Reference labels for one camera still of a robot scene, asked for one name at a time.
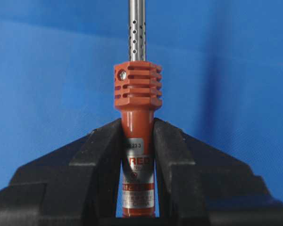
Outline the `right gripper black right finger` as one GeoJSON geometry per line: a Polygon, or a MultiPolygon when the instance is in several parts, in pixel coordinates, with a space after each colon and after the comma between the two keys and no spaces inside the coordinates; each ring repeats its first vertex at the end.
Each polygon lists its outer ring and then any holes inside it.
{"type": "Polygon", "coordinates": [[[250,166],[154,120],[160,217],[170,226],[283,226],[283,203],[250,166]]]}

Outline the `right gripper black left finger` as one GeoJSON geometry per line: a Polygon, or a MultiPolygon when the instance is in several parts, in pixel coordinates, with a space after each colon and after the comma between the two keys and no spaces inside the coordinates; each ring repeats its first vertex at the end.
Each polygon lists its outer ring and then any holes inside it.
{"type": "Polygon", "coordinates": [[[0,190],[0,226],[97,226],[116,215],[121,121],[17,169],[0,190]]]}

